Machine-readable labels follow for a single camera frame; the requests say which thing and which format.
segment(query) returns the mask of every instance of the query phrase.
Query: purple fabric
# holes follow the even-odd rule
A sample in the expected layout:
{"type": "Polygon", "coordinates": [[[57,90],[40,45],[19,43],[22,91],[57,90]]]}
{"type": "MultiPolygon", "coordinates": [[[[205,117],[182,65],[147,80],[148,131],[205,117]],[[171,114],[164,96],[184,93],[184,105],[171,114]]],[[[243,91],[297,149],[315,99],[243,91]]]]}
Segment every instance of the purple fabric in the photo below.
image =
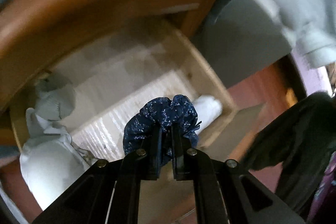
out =
{"type": "Polygon", "coordinates": [[[291,55],[300,73],[307,96],[317,91],[326,91],[331,96],[331,85],[325,67],[318,69],[310,68],[306,57],[300,55],[297,47],[292,50],[291,55]]]}
{"type": "Polygon", "coordinates": [[[328,200],[334,200],[336,195],[336,152],[331,156],[328,167],[324,172],[324,177],[317,189],[314,200],[310,207],[310,212],[307,218],[307,223],[315,222],[314,218],[323,210],[323,207],[330,207],[330,204],[326,204],[328,200]]]}

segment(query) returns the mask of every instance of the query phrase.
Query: white cloth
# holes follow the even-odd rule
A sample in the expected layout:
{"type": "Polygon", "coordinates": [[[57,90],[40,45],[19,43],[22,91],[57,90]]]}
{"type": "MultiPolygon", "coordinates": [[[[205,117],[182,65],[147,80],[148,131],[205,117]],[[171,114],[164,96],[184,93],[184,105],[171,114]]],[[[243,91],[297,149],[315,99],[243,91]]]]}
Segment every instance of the white cloth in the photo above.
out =
{"type": "Polygon", "coordinates": [[[71,136],[65,127],[37,116],[32,108],[27,109],[26,120],[31,138],[22,148],[21,173],[37,203],[45,210],[90,165],[71,146],[71,136]]]}
{"type": "Polygon", "coordinates": [[[336,61],[336,0],[274,0],[312,68],[336,61]]]}
{"type": "Polygon", "coordinates": [[[193,106],[197,112],[197,120],[202,121],[199,125],[200,128],[195,131],[197,135],[222,114],[221,102],[211,95],[200,96],[193,101],[193,106]]]}
{"type": "Polygon", "coordinates": [[[36,115],[50,121],[59,121],[75,108],[75,95],[71,83],[62,75],[52,73],[40,79],[35,86],[36,115]]]}

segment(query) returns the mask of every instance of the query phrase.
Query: blue floral fabric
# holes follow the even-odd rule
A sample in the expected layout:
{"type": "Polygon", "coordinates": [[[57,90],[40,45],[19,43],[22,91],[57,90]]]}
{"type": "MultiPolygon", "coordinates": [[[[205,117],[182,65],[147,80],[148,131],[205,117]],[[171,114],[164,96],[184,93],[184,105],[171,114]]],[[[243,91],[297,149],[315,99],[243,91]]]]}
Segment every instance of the blue floral fabric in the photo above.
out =
{"type": "Polygon", "coordinates": [[[155,124],[162,128],[162,166],[172,159],[171,136],[168,129],[177,123],[182,129],[183,136],[190,139],[192,147],[197,146],[198,136],[195,130],[197,112],[184,95],[175,95],[173,100],[168,97],[159,97],[149,101],[140,112],[132,117],[124,129],[123,146],[125,155],[141,147],[142,140],[150,138],[155,124]]]}

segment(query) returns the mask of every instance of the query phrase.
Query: metal screw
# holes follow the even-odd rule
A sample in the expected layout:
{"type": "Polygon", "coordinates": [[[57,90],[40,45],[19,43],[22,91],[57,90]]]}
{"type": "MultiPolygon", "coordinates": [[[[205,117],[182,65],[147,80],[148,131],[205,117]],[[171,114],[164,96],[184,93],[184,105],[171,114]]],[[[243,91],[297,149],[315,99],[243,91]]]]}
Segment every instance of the metal screw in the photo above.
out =
{"type": "Polygon", "coordinates": [[[187,150],[188,155],[195,156],[197,154],[197,150],[195,148],[189,148],[187,150]]]}
{"type": "Polygon", "coordinates": [[[102,168],[102,167],[105,167],[107,165],[108,161],[107,160],[97,160],[97,166],[102,168]]]}
{"type": "Polygon", "coordinates": [[[142,148],[139,148],[136,150],[136,153],[138,156],[144,156],[146,155],[146,150],[142,149],[142,148]]]}
{"type": "Polygon", "coordinates": [[[238,162],[236,162],[235,160],[227,160],[226,165],[230,168],[235,168],[238,165],[238,162]]]}

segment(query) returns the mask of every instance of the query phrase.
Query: patterned cloth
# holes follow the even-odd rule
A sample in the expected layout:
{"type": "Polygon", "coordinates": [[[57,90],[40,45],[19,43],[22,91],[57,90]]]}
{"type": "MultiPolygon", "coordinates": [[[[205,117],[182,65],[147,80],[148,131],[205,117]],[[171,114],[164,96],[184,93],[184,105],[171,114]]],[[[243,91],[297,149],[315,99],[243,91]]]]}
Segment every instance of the patterned cloth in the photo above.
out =
{"type": "Polygon", "coordinates": [[[124,129],[123,146],[125,155],[141,147],[142,140],[150,138],[152,128],[159,124],[162,128],[162,166],[172,159],[171,136],[168,129],[177,123],[183,136],[190,139],[192,147],[197,146],[199,129],[197,112],[188,97],[175,95],[173,100],[159,97],[149,101],[140,112],[132,117],[124,129]]]}

